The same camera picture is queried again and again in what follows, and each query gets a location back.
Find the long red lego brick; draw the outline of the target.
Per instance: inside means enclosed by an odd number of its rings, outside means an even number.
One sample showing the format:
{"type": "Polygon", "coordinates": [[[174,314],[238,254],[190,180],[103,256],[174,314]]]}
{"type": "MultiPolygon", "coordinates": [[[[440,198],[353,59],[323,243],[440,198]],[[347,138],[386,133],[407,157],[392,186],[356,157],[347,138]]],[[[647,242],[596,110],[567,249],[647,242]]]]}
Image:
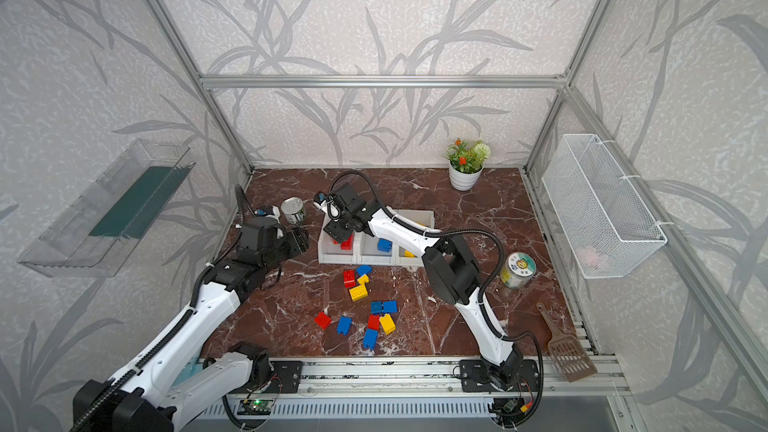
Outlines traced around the long red lego brick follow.
{"type": "Polygon", "coordinates": [[[344,251],[351,251],[353,249],[353,243],[354,237],[351,236],[340,244],[340,248],[344,251]]]}

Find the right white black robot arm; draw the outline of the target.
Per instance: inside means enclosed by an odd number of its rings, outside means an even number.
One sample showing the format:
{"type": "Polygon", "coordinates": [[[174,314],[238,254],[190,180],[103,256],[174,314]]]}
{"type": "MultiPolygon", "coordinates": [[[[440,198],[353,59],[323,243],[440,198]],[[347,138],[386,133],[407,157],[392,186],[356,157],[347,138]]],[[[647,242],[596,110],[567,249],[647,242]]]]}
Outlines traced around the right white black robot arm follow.
{"type": "Polygon", "coordinates": [[[404,218],[378,200],[365,200],[349,184],[330,194],[319,192],[315,206],[328,218],[324,231],[341,242],[354,232],[380,238],[416,255],[422,261],[433,291],[455,306],[475,338],[489,382],[508,391],[518,381],[524,356],[517,339],[505,330],[485,298],[480,265],[464,237],[495,236],[480,229],[442,232],[404,218]]]}

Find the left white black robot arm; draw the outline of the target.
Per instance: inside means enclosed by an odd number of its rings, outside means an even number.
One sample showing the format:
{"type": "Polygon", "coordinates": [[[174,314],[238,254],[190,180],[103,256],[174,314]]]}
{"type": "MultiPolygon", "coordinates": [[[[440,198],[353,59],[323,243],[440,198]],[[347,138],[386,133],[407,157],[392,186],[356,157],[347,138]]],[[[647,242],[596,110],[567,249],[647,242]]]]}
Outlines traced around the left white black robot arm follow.
{"type": "Polygon", "coordinates": [[[262,289],[266,276],[309,245],[302,227],[286,228],[272,216],[247,220],[198,275],[188,305],[163,331],[108,380],[90,380],[76,393],[73,430],[176,431],[234,390],[269,388],[278,376],[268,352],[246,342],[192,378],[177,378],[218,326],[262,289]]]}

